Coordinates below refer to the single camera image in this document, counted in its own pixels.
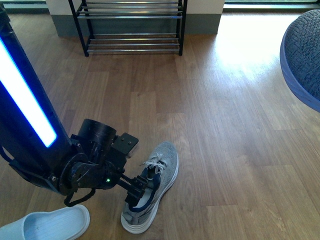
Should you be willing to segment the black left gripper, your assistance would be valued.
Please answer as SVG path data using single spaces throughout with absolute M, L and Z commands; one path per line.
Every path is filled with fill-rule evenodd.
M 125 165 L 137 147 L 138 138 L 123 133 L 93 132 L 71 136 L 73 153 L 60 168 L 58 189 L 68 197 L 73 197 L 79 189 L 90 189 L 87 197 L 96 190 L 108 190 L 116 185 L 127 190 L 125 202 L 137 206 L 145 194 L 140 189 L 140 177 L 127 177 Z M 147 188 L 153 189 L 153 181 L 147 181 Z

